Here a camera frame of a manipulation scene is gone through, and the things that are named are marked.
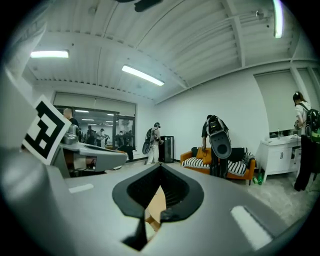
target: white cabinet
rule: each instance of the white cabinet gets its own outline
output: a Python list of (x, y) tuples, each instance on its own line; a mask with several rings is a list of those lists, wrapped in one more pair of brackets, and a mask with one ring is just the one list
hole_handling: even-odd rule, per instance
[(260, 170), (264, 169), (265, 182), (268, 175), (297, 172), (300, 169), (301, 139), (290, 136), (261, 142)]

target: black cabinet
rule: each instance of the black cabinet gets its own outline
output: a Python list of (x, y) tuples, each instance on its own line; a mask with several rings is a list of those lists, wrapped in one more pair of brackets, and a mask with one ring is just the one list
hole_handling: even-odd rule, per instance
[(173, 136), (161, 136), (164, 141), (162, 145), (159, 144), (159, 161), (163, 163), (173, 163), (175, 161), (175, 148)]

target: woman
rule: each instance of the woman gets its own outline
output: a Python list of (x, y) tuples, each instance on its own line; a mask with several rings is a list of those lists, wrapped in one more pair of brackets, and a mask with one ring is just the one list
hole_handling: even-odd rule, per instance
[(305, 190), (308, 185), (316, 156), (316, 144), (307, 138), (306, 120), (307, 110), (311, 109), (310, 104), (305, 100), (301, 92), (297, 91), (293, 95), (298, 126), (301, 128), (301, 161), (300, 172), (295, 181), (296, 191)]

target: countertop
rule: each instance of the countertop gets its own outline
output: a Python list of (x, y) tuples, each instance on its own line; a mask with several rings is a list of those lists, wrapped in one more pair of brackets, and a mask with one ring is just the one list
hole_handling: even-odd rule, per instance
[(278, 145), (284, 145), (284, 144), (290, 144), (290, 143), (297, 143), (299, 146), (301, 145), (301, 137), (297, 135), (290, 135), (290, 136), (284, 136), (278, 138), (270, 138), (268, 141), (261, 141), (262, 144), (267, 146), (278, 146)]

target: door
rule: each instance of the door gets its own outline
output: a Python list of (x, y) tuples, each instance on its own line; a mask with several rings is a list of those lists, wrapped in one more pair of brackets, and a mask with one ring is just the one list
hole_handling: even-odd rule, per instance
[(267, 162), (268, 173), (288, 170), (291, 162), (291, 148), (270, 150)]
[(291, 155), (292, 155), (292, 148), (284, 148), (282, 150), (282, 157), (281, 157), (281, 163), (280, 163), (280, 171), (285, 171), (290, 169), (291, 165)]

